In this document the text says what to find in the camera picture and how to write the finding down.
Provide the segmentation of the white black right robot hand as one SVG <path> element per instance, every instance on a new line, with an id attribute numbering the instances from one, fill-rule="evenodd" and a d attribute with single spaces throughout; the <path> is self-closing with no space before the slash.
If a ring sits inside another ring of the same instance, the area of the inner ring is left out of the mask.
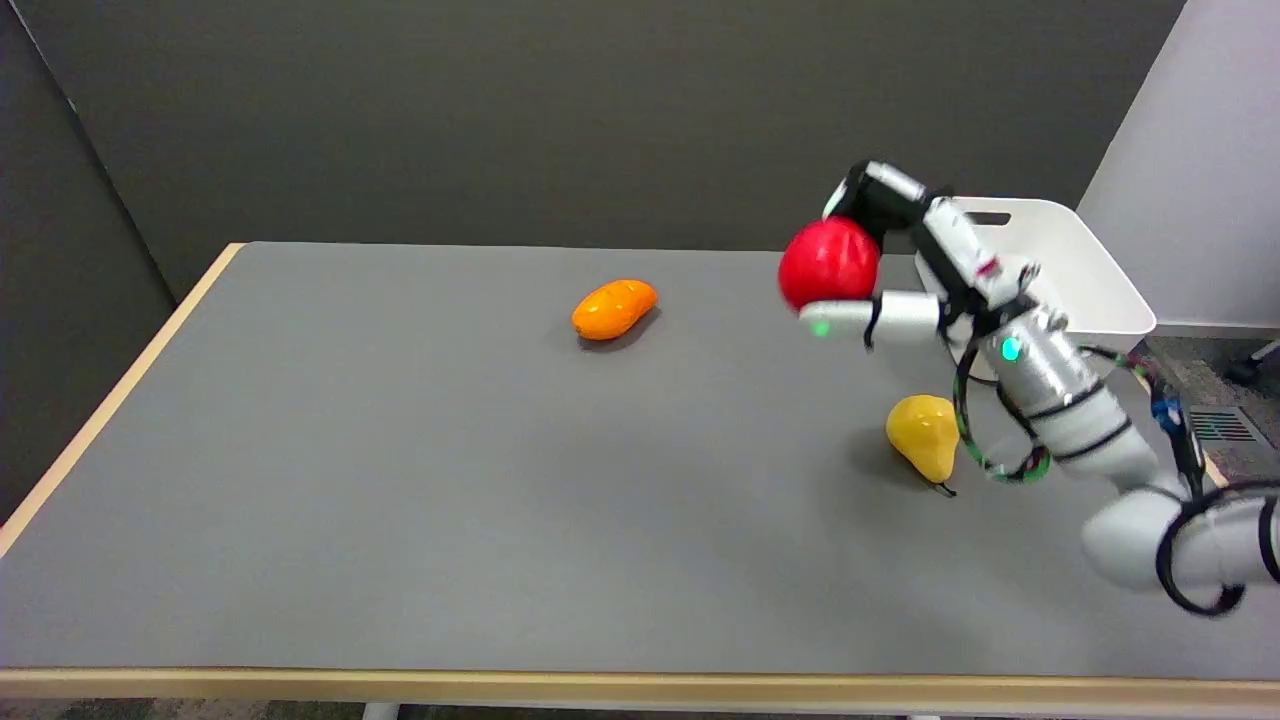
<path id="1" fill-rule="evenodd" d="M 905 233 L 940 292 L 876 287 L 886 236 Z M 1036 268 L 1006 266 L 945 190 L 931 190 L 877 160 L 854 164 L 820 219 L 796 233 L 778 266 L 785 302 L 815 337 L 879 342 L 957 341 L 963 318 L 974 338 L 1032 313 Z"/>

